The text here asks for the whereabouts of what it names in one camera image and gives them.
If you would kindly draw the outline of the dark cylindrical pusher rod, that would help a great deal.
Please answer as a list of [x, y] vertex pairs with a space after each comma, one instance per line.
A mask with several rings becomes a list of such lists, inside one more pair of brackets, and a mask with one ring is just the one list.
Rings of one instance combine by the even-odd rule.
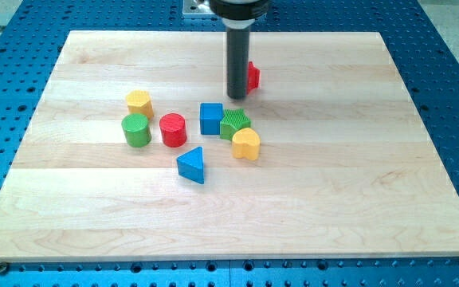
[[251, 20], [225, 20], [226, 91], [233, 100], [244, 100], [247, 94], [249, 35]]

